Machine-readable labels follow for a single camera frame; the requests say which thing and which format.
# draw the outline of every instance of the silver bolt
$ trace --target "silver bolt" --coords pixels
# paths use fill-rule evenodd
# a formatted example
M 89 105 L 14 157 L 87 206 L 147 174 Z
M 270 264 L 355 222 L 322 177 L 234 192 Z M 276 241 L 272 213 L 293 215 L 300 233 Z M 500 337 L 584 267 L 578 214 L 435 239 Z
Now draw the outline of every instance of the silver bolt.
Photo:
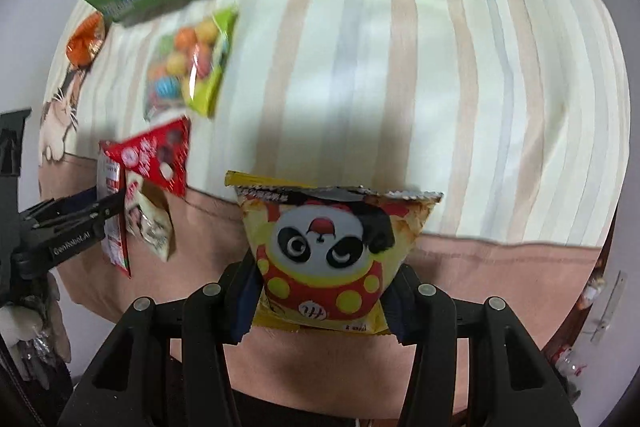
M 436 291 L 436 286 L 433 284 L 420 284 L 420 286 L 418 286 L 418 292 L 425 297 L 433 297 L 436 295 Z
M 222 292 L 222 288 L 220 287 L 220 284 L 216 282 L 209 283 L 202 289 L 202 293 L 207 297 L 213 297 L 214 295 L 218 295 L 220 292 Z
M 151 299 L 148 297 L 141 297 L 140 299 L 136 299 L 133 303 L 133 308 L 139 312 L 143 312 L 147 308 L 151 306 Z
M 491 306 L 491 308 L 499 312 L 507 307 L 507 303 L 504 302 L 499 297 L 491 297 L 489 299 L 489 306 Z

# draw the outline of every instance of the panda nose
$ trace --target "panda nose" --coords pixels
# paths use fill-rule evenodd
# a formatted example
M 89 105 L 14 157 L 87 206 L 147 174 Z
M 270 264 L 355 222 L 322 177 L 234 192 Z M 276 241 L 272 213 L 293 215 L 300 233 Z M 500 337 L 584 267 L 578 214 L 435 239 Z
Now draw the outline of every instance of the panda nose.
M 331 234 L 335 236 L 334 222 L 326 217 L 316 217 L 316 219 L 311 221 L 309 229 L 306 232 L 316 232 L 318 235 Z

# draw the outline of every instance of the white circular logo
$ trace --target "white circular logo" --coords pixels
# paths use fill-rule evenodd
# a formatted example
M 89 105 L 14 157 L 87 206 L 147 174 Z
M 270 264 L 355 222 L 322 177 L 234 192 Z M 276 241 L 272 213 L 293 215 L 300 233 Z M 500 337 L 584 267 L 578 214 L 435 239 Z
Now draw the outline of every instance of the white circular logo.
M 305 301 L 298 306 L 300 315 L 308 319 L 315 319 L 316 321 L 324 321 L 326 318 L 326 311 L 320 304 L 313 301 Z
M 138 153 L 132 147 L 125 147 L 121 156 L 125 167 L 130 169 L 138 165 Z

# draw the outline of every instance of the yellow snack bag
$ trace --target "yellow snack bag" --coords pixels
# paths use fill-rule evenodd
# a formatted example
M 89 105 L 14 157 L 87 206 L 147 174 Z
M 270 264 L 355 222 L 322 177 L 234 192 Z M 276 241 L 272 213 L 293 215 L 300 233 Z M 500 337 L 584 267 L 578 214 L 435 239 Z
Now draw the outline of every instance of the yellow snack bag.
M 254 325 L 380 333 L 380 296 L 412 249 L 434 192 L 305 187 L 229 171 L 264 279 Z

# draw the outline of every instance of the blue candy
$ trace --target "blue candy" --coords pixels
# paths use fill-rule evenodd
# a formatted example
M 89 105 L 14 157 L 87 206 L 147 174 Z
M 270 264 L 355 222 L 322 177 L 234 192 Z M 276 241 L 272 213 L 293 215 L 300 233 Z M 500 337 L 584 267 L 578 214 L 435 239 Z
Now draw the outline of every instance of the blue candy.
M 175 76 L 164 76 L 156 82 L 156 94 L 158 98 L 181 98 L 180 80 Z

